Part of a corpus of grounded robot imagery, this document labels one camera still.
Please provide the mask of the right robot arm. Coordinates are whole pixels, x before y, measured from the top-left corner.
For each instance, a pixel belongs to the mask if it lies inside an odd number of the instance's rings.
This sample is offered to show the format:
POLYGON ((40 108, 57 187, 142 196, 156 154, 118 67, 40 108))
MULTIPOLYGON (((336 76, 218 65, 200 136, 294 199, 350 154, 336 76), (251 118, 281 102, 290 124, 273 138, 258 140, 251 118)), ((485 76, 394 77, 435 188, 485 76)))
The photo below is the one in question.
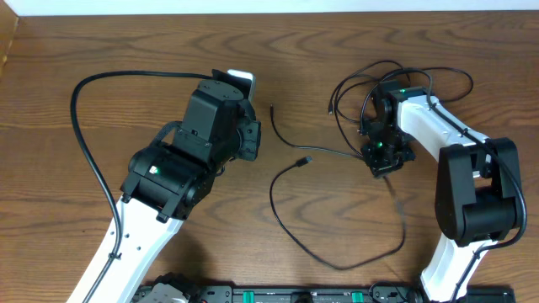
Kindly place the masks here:
POLYGON ((369 99, 376 116, 361 120, 361 148, 372 174, 385 177, 415 158, 417 141, 438 163, 435 216, 440 240, 420 275, 429 302, 456 302, 487 251, 508 246, 523 231, 526 210, 515 143, 491 139, 448 112, 428 88, 378 84, 369 99))

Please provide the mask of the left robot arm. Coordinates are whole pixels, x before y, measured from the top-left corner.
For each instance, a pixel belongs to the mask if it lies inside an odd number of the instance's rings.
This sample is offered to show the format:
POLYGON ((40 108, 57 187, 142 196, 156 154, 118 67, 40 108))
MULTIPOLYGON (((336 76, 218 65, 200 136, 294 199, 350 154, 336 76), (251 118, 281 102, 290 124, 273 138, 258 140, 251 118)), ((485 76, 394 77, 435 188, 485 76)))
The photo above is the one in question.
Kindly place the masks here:
POLYGON ((167 123, 131 158, 109 229, 71 302, 130 301, 226 163, 257 158, 255 83, 253 74, 238 70, 201 76, 183 119, 167 123))

